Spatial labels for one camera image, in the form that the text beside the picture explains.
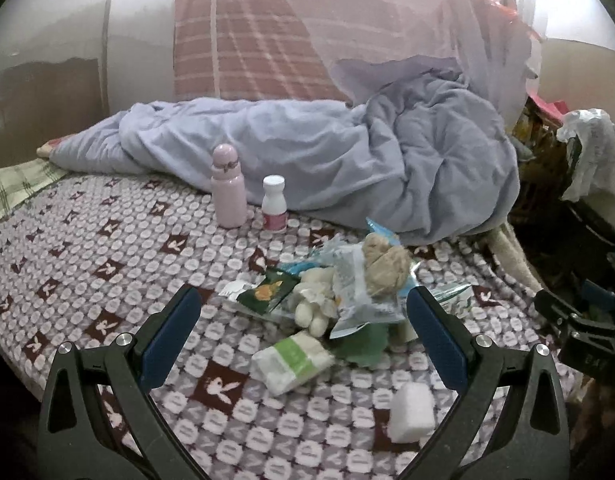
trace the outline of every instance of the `green checkered cloth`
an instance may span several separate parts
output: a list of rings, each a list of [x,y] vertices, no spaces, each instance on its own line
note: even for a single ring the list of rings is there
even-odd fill
[[[63,178],[68,172],[37,158],[0,169],[0,219],[34,193]]]

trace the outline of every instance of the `pink water bottle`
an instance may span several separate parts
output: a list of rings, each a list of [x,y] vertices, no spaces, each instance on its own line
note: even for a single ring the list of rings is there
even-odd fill
[[[238,153],[231,144],[219,144],[212,156],[212,199],[221,227],[240,227],[247,220],[245,181]]]

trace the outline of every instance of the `white medicine bottle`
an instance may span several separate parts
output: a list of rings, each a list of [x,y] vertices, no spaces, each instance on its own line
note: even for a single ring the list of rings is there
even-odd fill
[[[287,227],[287,203],[283,196],[285,179],[280,175],[268,175],[263,179],[265,196],[262,202],[263,229],[280,232]]]

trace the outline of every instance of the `white bottle cap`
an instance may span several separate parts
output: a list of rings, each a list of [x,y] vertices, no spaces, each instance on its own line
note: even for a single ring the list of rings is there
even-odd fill
[[[268,175],[263,179],[263,188],[267,191],[282,191],[285,187],[285,178],[280,175]]]

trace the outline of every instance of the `metal screw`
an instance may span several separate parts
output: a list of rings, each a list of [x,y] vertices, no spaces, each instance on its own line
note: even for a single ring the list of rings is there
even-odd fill
[[[58,347],[59,354],[69,354],[69,352],[71,351],[72,351],[72,344],[69,341],[65,341],[64,343],[61,343],[60,346]]]
[[[476,344],[478,344],[478,346],[482,346],[483,348],[488,348],[492,346],[492,339],[489,336],[481,334],[476,336]]]
[[[549,354],[549,348],[542,343],[537,344],[535,348],[537,349],[537,352],[539,352],[539,354],[541,355]]]
[[[132,335],[129,332],[124,332],[116,338],[118,346],[127,346],[132,342]]]

